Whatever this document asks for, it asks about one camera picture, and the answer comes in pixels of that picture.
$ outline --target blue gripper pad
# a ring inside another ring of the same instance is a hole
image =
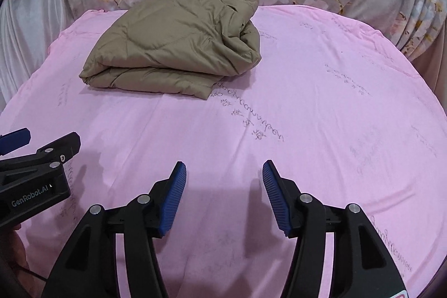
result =
[[[270,204],[275,215],[276,223],[280,230],[289,236],[292,229],[290,206],[287,203],[283,191],[280,188],[281,177],[276,171],[272,161],[267,161],[262,167],[262,181],[264,182]]]
[[[27,128],[16,130],[12,133],[0,136],[0,155],[6,155],[19,149],[31,140],[31,133]]]
[[[160,227],[158,230],[161,236],[165,236],[171,229],[178,204],[185,189],[186,166],[183,162],[177,162],[168,183],[170,183],[169,190],[166,193],[165,201],[160,207]]]

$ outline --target white curtain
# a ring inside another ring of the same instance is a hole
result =
[[[44,62],[72,22],[65,0],[3,0],[0,7],[0,112]]]

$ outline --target metal screw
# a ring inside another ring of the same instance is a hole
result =
[[[151,198],[149,197],[149,195],[141,195],[137,198],[139,204],[147,204],[150,200]]]
[[[90,207],[90,213],[92,215],[97,215],[101,212],[101,206],[99,206],[99,204],[94,204],[92,207]]]
[[[348,206],[349,211],[353,213],[359,213],[360,212],[360,206],[358,204],[350,204]]]
[[[308,193],[303,193],[299,199],[304,202],[305,204],[308,204],[309,202],[312,202],[313,198]]]

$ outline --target pink bedsheet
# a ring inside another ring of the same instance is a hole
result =
[[[203,101],[83,84],[87,55],[122,14],[89,11],[62,32],[0,116],[0,134],[31,131],[13,155],[72,131],[81,138],[66,164],[72,197],[23,224],[33,270],[49,274],[91,205],[123,206],[181,160],[185,192],[172,230],[156,241],[170,297],[279,297],[295,240],[278,229],[261,183],[272,159],[324,204],[359,203],[410,297],[424,289],[447,253],[447,121],[380,32],[306,6],[261,7],[253,18],[261,63]],[[126,298],[121,245],[118,252]]]

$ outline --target folded jacket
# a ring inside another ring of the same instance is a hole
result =
[[[207,99],[224,76],[261,60],[259,0],[146,0],[98,40],[79,77],[93,87]]]

